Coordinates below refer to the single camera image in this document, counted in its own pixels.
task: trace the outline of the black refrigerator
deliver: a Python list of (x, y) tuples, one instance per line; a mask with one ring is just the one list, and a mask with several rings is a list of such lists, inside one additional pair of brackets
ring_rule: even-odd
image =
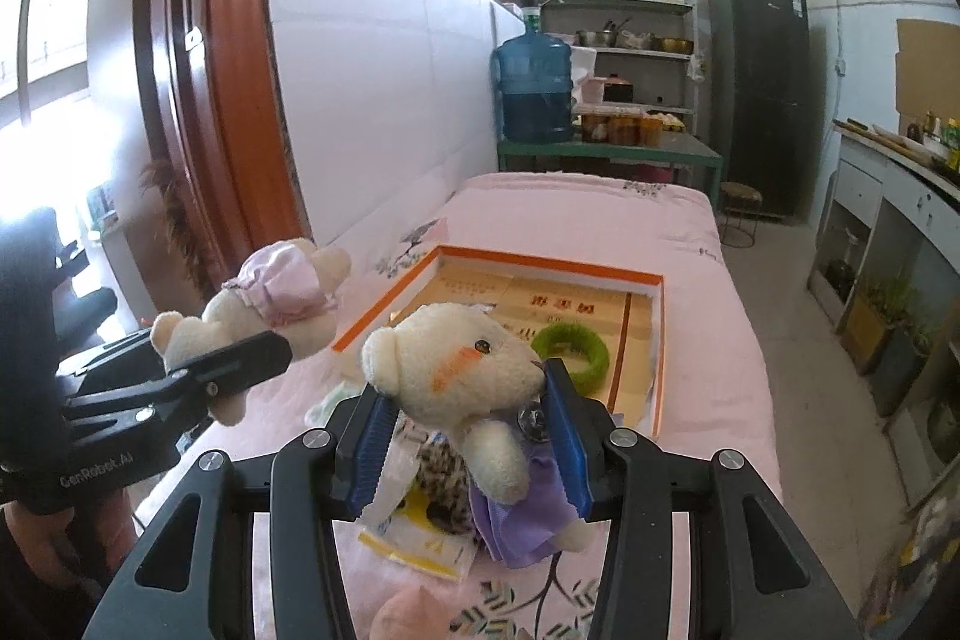
[(763, 194), (763, 212), (795, 215), (816, 154), (806, 0), (710, 0), (710, 146), (724, 179)]

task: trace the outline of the concrete floor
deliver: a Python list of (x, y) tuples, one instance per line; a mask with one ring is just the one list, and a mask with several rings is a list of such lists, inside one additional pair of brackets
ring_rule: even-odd
[(867, 384), (805, 290), (813, 253), (810, 229), (771, 223), (724, 247), (767, 363), (784, 504), (856, 613), (904, 490)]

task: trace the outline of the cardboard box lid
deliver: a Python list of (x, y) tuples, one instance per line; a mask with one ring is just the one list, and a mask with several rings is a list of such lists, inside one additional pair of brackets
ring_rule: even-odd
[(960, 118), (960, 25), (937, 20), (897, 20), (896, 111), (899, 132), (933, 110)]

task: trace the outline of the green hair tie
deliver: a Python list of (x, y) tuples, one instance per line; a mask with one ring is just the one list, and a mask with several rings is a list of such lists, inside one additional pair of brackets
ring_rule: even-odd
[(573, 387), (581, 396), (589, 396), (600, 389), (610, 369), (610, 351), (595, 330), (579, 323), (551, 323), (539, 330), (530, 342), (536, 355), (547, 360), (568, 349), (587, 357), (589, 366), (579, 372), (570, 372)]

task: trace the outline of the stool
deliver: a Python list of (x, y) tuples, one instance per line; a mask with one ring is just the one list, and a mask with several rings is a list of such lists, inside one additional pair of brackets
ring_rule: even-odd
[[(757, 242), (757, 224), (760, 223), (760, 208), (763, 206), (763, 194), (749, 185), (742, 183), (720, 183), (720, 210), (724, 214), (723, 226), (720, 228), (720, 244), (727, 247), (739, 247), (745, 249), (753, 247)], [(739, 215), (736, 225), (730, 223), (731, 210), (736, 210)], [(744, 218), (754, 219), (754, 228), (748, 232), (743, 227)], [(727, 242), (727, 232), (729, 229), (739, 232), (746, 238), (743, 242)]]

